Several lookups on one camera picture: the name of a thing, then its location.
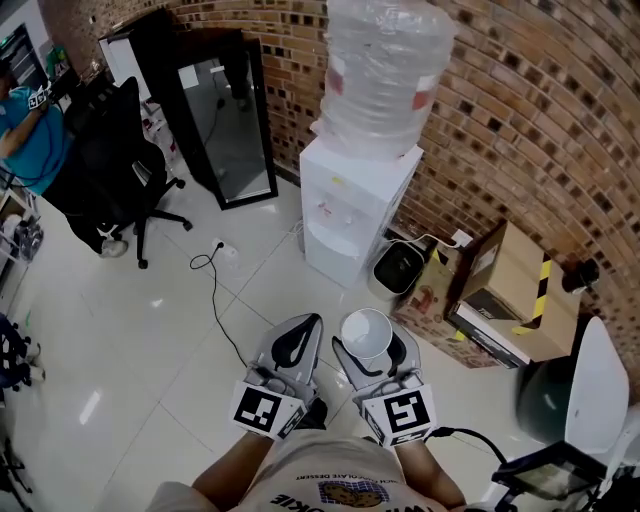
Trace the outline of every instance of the box label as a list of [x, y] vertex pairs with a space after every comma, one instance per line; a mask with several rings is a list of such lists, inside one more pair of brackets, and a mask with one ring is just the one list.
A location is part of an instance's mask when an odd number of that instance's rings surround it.
[[500, 244], [494, 245], [491, 249], [485, 252], [482, 256], [478, 258], [478, 260], [473, 265], [473, 271], [471, 272], [471, 277], [475, 276], [479, 272], [482, 272], [485, 268], [491, 265], [498, 254], [498, 249], [500, 248]]
[[485, 288], [480, 288], [469, 295], [465, 302], [487, 320], [519, 320], [517, 315], [514, 315], [500, 299]]

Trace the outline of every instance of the black cable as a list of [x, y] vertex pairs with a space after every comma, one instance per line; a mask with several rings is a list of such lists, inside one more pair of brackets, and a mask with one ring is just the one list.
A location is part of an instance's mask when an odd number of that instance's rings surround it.
[[209, 139], [213, 135], [213, 132], [215, 132], [215, 130], [216, 130], [216, 125], [218, 124], [218, 111], [220, 109], [222, 109], [224, 107], [224, 105], [225, 105], [224, 98], [220, 97], [220, 91], [218, 90], [218, 82], [216, 82], [216, 75], [212, 75], [212, 76], [213, 76], [213, 86], [216, 89], [216, 94], [218, 95], [218, 100], [216, 101], [216, 111], [215, 111], [215, 117], [213, 118], [213, 125], [209, 129], [209, 135], [207, 135], [207, 138], [204, 139], [204, 144], [203, 144], [204, 146], [207, 145], [207, 142], [209, 142]]
[[440, 427], [435, 429], [429, 437], [449, 437], [456, 432], [460, 432], [461, 434], [467, 434], [468, 436], [472, 436], [477, 439], [480, 439], [481, 441], [484, 441], [484, 443], [489, 448], [491, 448], [491, 451], [493, 451], [493, 453], [496, 455], [496, 457], [498, 458], [501, 464], [507, 463], [506, 457], [502, 454], [502, 452], [498, 449], [498, 447], [495, 444], [493, 444], [493, 442], [490, 439], [486, 438], [482, 434], [479, 434], [475, 430], [470, 430], [468, 428]]
[[[218, 289], [218, 271], [216, 269], [216, 266], [213, 264], [213, 258], [215, 258], [216, 253], [218, 252], [218, 249], [222, 249], [223, 247], [224, 247], [224, 244], [222, 242], [219, 242], [218, 245], [216, 245], [216, 248], [213, 250], [213, 254], [211, 256], [209, 256], [208, 254], [198, 254], [197, 256], [194, 256], [193, 258], [191, 258], [191, 261], [189, 262], [189, 268], [191, 270], [200, 270], [201, 268], [204, 268], [207, 265], [211, 265], [213, 267], [213, 294], [211, 295], [211, 302], [213, 303], [213, 315], [216, 317], [216, 322], [218, 322], [218, 325], [220, 326], [220, 329], [222, 329], [223, 334], [227, 337], [231, 345], [233, 345], [233, 348], [235, 349], [236, 354], [238, 354], [238, 359], [240, 359], [242, 364], [246, 367], [247, 363], [244, 362], [244, 359], [240, 355], [240, 350], [238, 350], [238, 346], [227, 334], [227, 331], [224, 330], [224, 327], [222, 326], [222, 324], [220, 323], [220, 319], [218, 318], [218, 312], [216, 311], [216, 290]], [[198, 258], [206, 258], [207, 261], [205, 261], [202, 265], [194, 266], [193, 262]]]

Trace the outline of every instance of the power cord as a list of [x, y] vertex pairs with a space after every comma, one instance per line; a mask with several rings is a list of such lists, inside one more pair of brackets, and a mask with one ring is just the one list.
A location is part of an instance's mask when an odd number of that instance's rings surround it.
[[[208, 254], [198, 254], [197, 256], [194, 256], [193, 258], [191, 258], [191, 261], [189, 262], [189, 268], [191, 270], [200, 270], [201, 268], [204, 268], [207, 265], [211, 265], [211, 267], [213, 268], [213, 294], [211, 295], [211, 302], [213, 303], [213, 315], [216, 317], [216, 322], [218, 322], [218, 325], [220, 326], [220, 329], [222, 329], [223, 334], [227, 337], [231, 345], [233, 345], [233, 348], [236, 351], [236, 354], [238, 354], [238, 359], [240, 359], [242, 364], [246, 367], [247, 363], [245, 363], [244, 359], [240, 355], [240, 350], [238, 350], [238, 346], [227, 334], [227, 331], [224, 330], [224, 327], [220, 323], [220, 319], [218, 318], [218, 312], [216, 311], [216, 290], [218, 289], [218, 271], [216, 269], [216, 266], [213, 264], [213, 258], [215, 258], [216, 253], [223, 247], [224, 247], [224, 243], [218, 242], [218, 245], [216, 245], [216, 248], [213, 250], [213, 254], [211, 256], [209, 256]], [[194, 262], [198, 258], [205, 258], [206, 261], [202, 265], [195, 266]]]
[[402, 242], [403, 244], [412, 244], [414, 242], [419, 242], [420, 240], [422, 240], [423, 238], [433, 238], [436, 242], [441, 243], [442, 245], [444, 245], [445, 247], [448, 247], [449, 249], [457, 249], [458, 247], [460, 247], [460, 242], [456, 242], [453, 245], [447, 244], [445, 242], [443, 242], [442, 240], [440, 240], [438, 237], [433, 236], [429, 233], [425, 233], [424, 235], [418, 237], [418, 238], [414, 238], [413, 240], [403, 240], [402, 238], [394, 238], [393, 240], [387, 240], [388, 243], [393, 243], [393, 242]]
[[468, 436], [480, 439], [489, 448], [491, 448], [491, 451], [498, 458], [498, 460], [500, 461], [500, 464], [506, 464], [507, 463], [506, 457], [502, 454], [502, 452], [498, 449], [498, 447], [495, 444], [493, 444], [493, 442], [490, 439], [488, 439], [487, 437], [483, 436], [482, 434], [476, 432], [475, 430], [471, 430], [471, 429], [468, 429], [468, 428], [440, 427], [440, 428], [435, 429], [429, 435], [429, 437], [449, 437], [449, 436], [455, 434], [456, 432], [459, 432], [461, 434], [467, 434]]

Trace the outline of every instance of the black cloth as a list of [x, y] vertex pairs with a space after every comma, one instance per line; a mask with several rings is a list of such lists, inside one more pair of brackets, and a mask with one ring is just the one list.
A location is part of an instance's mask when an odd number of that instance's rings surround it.
[[309, 412], [304, 415], [294, 430], [327, 430], [324, 422], [327, 420], [329, 409], [321, 398], [316, 398], [311, 404]]
[[18, 364], [18, 360], [22, 360], [27, 356], [27, 342], [22, 339], [13, 324], [3, 314], [0, 314], [0, 337], [0, 352], [2, 353], [0, 388], [10, 388], [29, 378], [29, 365], [27, 363]]
[[67, 158], [42, 197], [65, 215], [71, 230], [80, 240], [94, 252], [101, 254], [105, 238], [98, 231], [95, 220], [86, 214], [86, 204], [90, 198], [86, 183], [74, 168], [73, 161], [72, 158]]

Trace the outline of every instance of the floor tile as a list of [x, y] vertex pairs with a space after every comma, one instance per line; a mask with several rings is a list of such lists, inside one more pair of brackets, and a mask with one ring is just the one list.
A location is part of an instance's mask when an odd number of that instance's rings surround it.
[[216, 458], [243, 434], [229, 423], [228, 411], [235, 383], [245, 373], [220, 327], [214, 327], [162, 399], [162, 405]]
[[42, 345], [47, 380], [8, 392], [3, 423], [39, 509], [91, 510], [156, 402], [76, 290], [49, 276], [31, 291], [13, 317]]
[[[159, 227], [191, 258], [211, 254], [214, 238], [235, 247], [237, 260], [228, 262], [220, 254], [215, 265], [219, 282], [237, 294], [302, 218], [300, 189], [278, 178], [278, 192], [276, 198], [222, 211], [214, 195], [190, 178], [184, 190], [171, 195], [167, 208], [188, 218], [193, 229], [187, 233], [169, 223]], [[209, 267], [207, 272], [213, 274]]]
[[[515, 417], [516, 370], [502, 367], [471, 370], [428, 342], [416, 339], [420, 347], [423, 380], [432, 385], [439, 425], [476, 430], [491, 439], [508, 459], [544, 447], [518, 427]], [[464, 440], [490, 452], [482, 441], [468, 436], [464, 436]]]
[[[95, 267], [82, 294], [109, 341], [160, 399], [178, 370], [215, 323], [213, 279], [189, 269], [189, 259], [160, 231], [148, 238], [149, 268], [135, 256]], [[218, 284], [216, 306], [222, 315], [233, 296]]]
[[[237, 299], [220, 320], [246, 361], [254, 356], [262, 335], [271, 328]], [[242, 435], [241, 429], [229, 424], [227, 412], [235, 383], [244, 377], [245, 368], [233, 347], [220, 327], [214, 327], [182, 368], [162, 404], [216, 456], [221, 456]], [[314, 380], [327, 403], [330, 420], [349, 396], [351, 386], [343, 374], [323, 361], [318, 363]]]
[[[235, 342], [245, 362], [250, 361], [255, 356], [263, 334], [272, 327], [269, 322], [240, 299], [235, 299], [231, 303], [220, 318], [220, 322], [229, 337]], [[228, 344], [229, 340], [223, 335], [217, 343], [220, 345]]]
[[495, 457], [454, 437], [429, 439], [427, 448], [460, 487], [467, 503], [482, 500], [491, 486], [491, 475], [500, 465]]
[[191, 485], [215, 459], [158, 406], [118, 465], [95, 512], [143, 512], [162, 482]]
[[341, 367], [331, 338], [339, 336], [342, 319], [360, 308], [372, 307], [384, 313], [391, 308], [390, 302], [381, 301], [368, 290], [364, 278], [346, 290], [313, 269], [293, 235], [280, 244], [239, 298], [273, 324], [305, 313], [320, 314], [324, 322], [320, 357], [336, 369]]

